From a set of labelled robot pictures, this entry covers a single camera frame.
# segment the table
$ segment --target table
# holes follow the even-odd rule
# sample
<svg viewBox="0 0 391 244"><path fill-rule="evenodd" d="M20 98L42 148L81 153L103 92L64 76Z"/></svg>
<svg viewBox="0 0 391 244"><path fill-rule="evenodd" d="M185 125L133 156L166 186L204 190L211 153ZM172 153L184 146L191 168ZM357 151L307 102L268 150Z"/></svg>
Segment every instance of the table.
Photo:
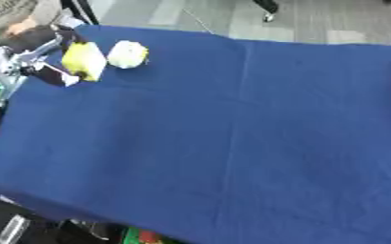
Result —
<svg viewBox="0 0 391 244"><path fill-rule="evenodd" d="M0 127L0 193L193 243L391 243L391 47L79 32L151 62L28 82Z"/></svg>

